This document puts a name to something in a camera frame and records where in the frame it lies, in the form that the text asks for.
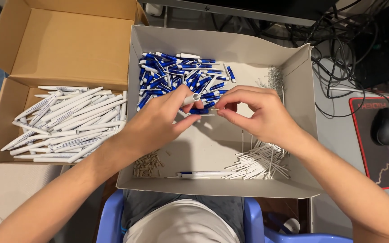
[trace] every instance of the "white box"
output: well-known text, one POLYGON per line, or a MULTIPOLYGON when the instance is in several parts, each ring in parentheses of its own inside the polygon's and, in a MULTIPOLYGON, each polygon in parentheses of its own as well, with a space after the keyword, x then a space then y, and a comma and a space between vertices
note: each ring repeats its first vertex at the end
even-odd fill
MULTIPOLYGON (((286 48, 263 39, 240 34, 132 26, 129 60, 127 116, 136 114, 139 100, 139 58, 143 52, 166 54, 190 53, 202 58, 225 62, 232 68, 236 84, 230 81, 225 89, 235 85, 257 86, 266 82, 268 67, 283 71, 285 104, 297 124, 317 138, 311 47, 286 48)), ((251 116, 246 105, 238 113, 251 116)), ((250 135, 245 133, 245 148, 250 147, 250 135)), ((159 151, 165 164, 162 176, 175 176, 181 171, 223 170, 237 161, 241 152, 241 128, 222 117, 203 117, 175 141, 159 151)), ((133 177, 133 164, 123 169, 117 187, 192 195, 252 196, 275 198, 308 198, 322 193, 320 185, 294 156, 286 156, 281 165, 288 164, 290 180, 275 174, 275 180, 224 179, 162 179, 133 177)))

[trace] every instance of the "forearm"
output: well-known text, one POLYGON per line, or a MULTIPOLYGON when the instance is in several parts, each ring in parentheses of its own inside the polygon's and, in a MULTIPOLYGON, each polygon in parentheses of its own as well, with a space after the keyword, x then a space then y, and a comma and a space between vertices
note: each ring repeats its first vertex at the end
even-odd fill
POLYGON ((289 152, 302 161, 354 225, 389 238, 389 195, 311 135, 299 133, 289 152))
MULTIPOLYGON (((38 191, 0 225, 0 242, 50 240, 86 198, 118 171, 105 166, 104 159, 98 150, 38 191)), ((128 165, 131 161, 122 159, 122 163, 128 165)))

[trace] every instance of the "white shirt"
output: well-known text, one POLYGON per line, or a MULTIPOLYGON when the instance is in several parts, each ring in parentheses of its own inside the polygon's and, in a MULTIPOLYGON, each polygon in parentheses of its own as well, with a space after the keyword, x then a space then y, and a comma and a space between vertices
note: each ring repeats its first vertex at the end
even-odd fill
POLYGON ((216 213, 191 199, 160 207, 134 224, 123 243, 240 243, 216 213))

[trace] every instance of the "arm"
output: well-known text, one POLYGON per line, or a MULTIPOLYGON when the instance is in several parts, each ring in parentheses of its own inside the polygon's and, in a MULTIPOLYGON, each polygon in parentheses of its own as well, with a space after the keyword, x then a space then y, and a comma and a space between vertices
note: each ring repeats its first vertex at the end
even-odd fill
POLYGON ((237 86, 220 98, 216 108, 220 108, 218 115, 259 140, 281 146, 299 158, 351 219, 354 242, 389 242, 388 194, 302 130, 274 90, 237 86), (238 102, 249 104, 255 112, 251 118, 235 113, 238 102))
MULTIPOLYGON (((148 102, 120 133, 9 215, 0 225, 0 242, 48 242, 98 186, 144 154, 174 140, 201 118, 190 115, 172 124, 184 98, 192 94, 182 85, 148 102)), ((195 105, 203 108, 201 102, 195 105)), ((183 109, 188 112, 192 106, 183 109)))

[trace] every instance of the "gray shorts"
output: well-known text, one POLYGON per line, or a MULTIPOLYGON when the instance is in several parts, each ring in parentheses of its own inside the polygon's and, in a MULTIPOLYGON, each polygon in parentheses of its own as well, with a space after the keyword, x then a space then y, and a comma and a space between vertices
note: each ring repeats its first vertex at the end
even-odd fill
POLYGON ((129 229, 150 212, 181 199, 193 199, 207 206, 229 224, 240 239, 240 243, 245 242, 242 221, 244 197, 181 195, 124 189, 124 210, 121 226, 129 229))

